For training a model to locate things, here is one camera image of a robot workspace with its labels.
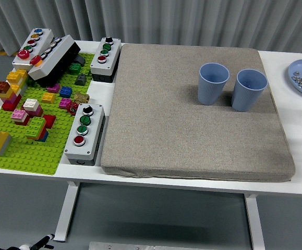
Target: white table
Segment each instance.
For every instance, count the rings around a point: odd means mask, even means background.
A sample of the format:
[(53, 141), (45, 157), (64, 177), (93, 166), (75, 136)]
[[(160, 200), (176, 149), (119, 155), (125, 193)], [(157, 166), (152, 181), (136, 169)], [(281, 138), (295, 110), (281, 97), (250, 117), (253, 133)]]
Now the white table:
[[(82, 52), (95, 53), (99, 42), (77, 41)], [(263, 235), (257, 209), (258, 194), (300, 195), (302, 196), (302, 94), (296, 90), (286, 77), (287, 67), (302, 54), (260, 51), (260, 56), (267, 74), (271, 92), (279, 112), (291, 153), (296, 166), (296, 174), (289, 182), (263, 183), (239, 181), (186, 180), (165, 178), (125, 178), (104, 173), (100, 167), (103, 140), (100, 145), (95, 166), (75, 166), (69, 164), (65, 156), (57, 168), (56, 174), (47, 176), (14, 170), (0, 169), (0, 174), (18, 175), (22, 177), (65, 180), (69, 187), (58, 222), (57, 241), (65, 241), (74, 208), (80, 182), (107, 183), (119, 185), (151, 186), (157, 188), (216, 191), (243, 193), (246, 198), (248, 219), (254, 249), (264, 249)], [(102, 104), (105, 114), (110, 115), (114, 83), (92, 81), (88, 89), (90, 103)]]

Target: cup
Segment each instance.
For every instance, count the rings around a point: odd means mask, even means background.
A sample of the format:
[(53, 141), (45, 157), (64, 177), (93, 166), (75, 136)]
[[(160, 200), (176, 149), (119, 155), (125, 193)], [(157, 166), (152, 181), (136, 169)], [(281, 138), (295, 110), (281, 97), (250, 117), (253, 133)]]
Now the cup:
[(241, 70), (234, 85), (232, 107), (236, 111), (248, 111), (267, 86), (268, 80), (260, 71), (255, 69)]
[(224, 65), (204, 64), (199, 69), (198, 101), (204, 105), (214, 104), (228, 79), (229, 71)]

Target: blue lego brick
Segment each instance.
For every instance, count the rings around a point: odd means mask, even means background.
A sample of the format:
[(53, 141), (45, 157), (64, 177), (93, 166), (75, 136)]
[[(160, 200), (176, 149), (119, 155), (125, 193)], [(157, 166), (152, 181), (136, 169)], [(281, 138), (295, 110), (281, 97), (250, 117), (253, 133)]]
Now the blue lego brick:
[(44, 135), (43, 138), (41, 138), (41, 139), (39, 139), (39, 140), (35, 140), (35, 141), (37, 141), (37, 142), (45, 142), (45, 141), (46, 141), (46, 138), (48, 137), (48, 135), (49, 135), (49, 132), (46, 131), (46, 133), (45, 133), (45, 135)]
[(70, 98), (71, 95), (72, 95), (72, 88), (63, 86), (63, 87), (61, 88), (61, 90), (59, 91), (59, 95), (60, 95), (62, 98)]

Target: lego baseplate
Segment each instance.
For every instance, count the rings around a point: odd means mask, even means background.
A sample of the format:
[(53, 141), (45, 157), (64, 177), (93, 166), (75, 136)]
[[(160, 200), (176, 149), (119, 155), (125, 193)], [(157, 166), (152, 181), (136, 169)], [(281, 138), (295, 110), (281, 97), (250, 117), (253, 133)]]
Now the lego baseplate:
[[(71, 97), (76, 92), (86, 94), (92, 80), (92, 75), (89, 74), (89, 71), (90, 62), (92, 62), (94, 55), (79, 54), (86, 59), (86, 63), (80, 72), (86, 75), (87, 81), (85, 86), (75, 85), (75, 80), (78, 76), (69, 74), (68, 69), (66, 69), (66, 72), (58, 81), (61, 86), (72, 88), (73, 93)], [(27, 126), (16, 125), (10, 118), (13, 112), (0, 109), (0, 130), (7, 131), (12, 136), (10, 145), (4, 154), (0, 156), (0, 168), (53, 175), (63, 155), (74, 116), (71, 116), (66, 110), (59, 108), (59, 102), (62, 99), (59, 94), (55, 94), (53, 104), (46, 104), (41, 101), (43, 94), (47, 92), (46, 88), (40, 87), (38, 84), (31, 82), (31, 80), (28, 80), (27, 84), (28, 88), (17, 108), (19, 109), (28, 98), (37, 99), (43, 108), (43, 114), (55, 115), (56, 120), (53, 127), (48, 129), (49, 136), (46, 142), (36, 142), (27, 139), (25, 136), (30, 123)]]

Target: floor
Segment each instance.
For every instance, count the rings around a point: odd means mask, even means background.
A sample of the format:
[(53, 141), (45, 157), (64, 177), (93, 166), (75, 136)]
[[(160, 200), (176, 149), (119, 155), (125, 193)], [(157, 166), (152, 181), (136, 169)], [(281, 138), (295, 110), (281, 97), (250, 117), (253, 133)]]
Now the floor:
[[(12, 59), (0, 56), (0, 80)], [(66, 190), (66, 182), (0, 176), (0, 247), (54, 233)], [(266, 249), (302, 249), (302, 197), (257, 202)], [(83, 183), (67, 241), (52, 245), (87, 250), (92, 241), (251, 249), (240, 194)]]

